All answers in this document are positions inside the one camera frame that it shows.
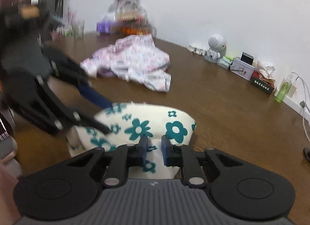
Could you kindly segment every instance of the pink fabric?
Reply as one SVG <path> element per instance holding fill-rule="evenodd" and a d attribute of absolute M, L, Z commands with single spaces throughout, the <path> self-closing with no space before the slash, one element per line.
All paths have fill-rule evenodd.
<path fill-rule="evenodd" d="M 96 77 L 100 69 L 111 70 L 126 81 L 168 92 L 171 75 L 165 70 L 169 64 L 169 55 L 156 48 L 151 35 L 130 35 L 117 40 L 115 45 L 99 49 L 92 59 L 83 61 L 81 67 L 90 76 Z"/>
<path fill-rule="evenodd" d="M 14 224 L 21 215 L 15 206 L 13 200 L 13 189 L 18 183 L 11 174 L 9 174 L 3 163 L 0 161 L 0 224 Z"/>

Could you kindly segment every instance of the purple box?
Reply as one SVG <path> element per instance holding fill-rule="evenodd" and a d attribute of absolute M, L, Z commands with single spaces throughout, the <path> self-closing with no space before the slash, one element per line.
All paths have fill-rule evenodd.
<path fill-rule="evenodd" d="M 112 21 L 102 21 L 97 23 L 97 32 L 102 34 L 110 34 L 111 26 L 114 24 Z"/>

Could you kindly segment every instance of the white logo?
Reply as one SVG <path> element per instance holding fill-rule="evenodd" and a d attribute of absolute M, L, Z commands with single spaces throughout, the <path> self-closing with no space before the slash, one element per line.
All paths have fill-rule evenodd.
<path fill-rule="evenodd" d="M 150 183 L 150 185 L 152 185 L 152 186 L 155 186 L 155 185 L 157 185 L 157 184 L 158 184 L 157 181 L 154 181 L 153 183 Z"/>

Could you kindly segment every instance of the power strip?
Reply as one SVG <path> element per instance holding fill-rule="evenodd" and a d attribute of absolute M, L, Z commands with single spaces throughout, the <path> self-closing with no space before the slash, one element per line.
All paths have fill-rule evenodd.
<path fill-rule="evenodd" d="M 274 95 L 276 96 L 278 94 L 278 90 L 275 91 Z M 283 99 L 283 103 L 285 103 L 286 105 L 288 105 L 289 107 L 291 107 L 294 111 L 296 111 L 300 116 L 303 116 L 303 108 L 296 103 L 295 101 L 292 100 L 292 98 L 285 96 L 285 98 Z M 308 110 L 305 110 L 305 119 L 309 122 L 310 119 L 310 113 L 308 112 Z"/>

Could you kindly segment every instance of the white cloth with green flowers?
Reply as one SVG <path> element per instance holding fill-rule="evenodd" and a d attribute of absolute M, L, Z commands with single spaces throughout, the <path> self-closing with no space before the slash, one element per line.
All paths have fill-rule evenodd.
<path fill-rule="evenodd" d="M 95 147 L 110 151 L 120 145 L 136 144 L 145 134 L 149 138 L 145 165 L 131 167 L 128 175 L 139 179 L 173 179 L 179 168 L 164 166 L 162 135 L 168 135 L 172 144 L 188 145 L 196 127 L 195 120 L 181 110 L 146 103 L 116 103 L 95 118 L 108 125 L 111 133 L 104 135 L 93 128 L 73 127 L 67 135 L 71 156 Z"/>

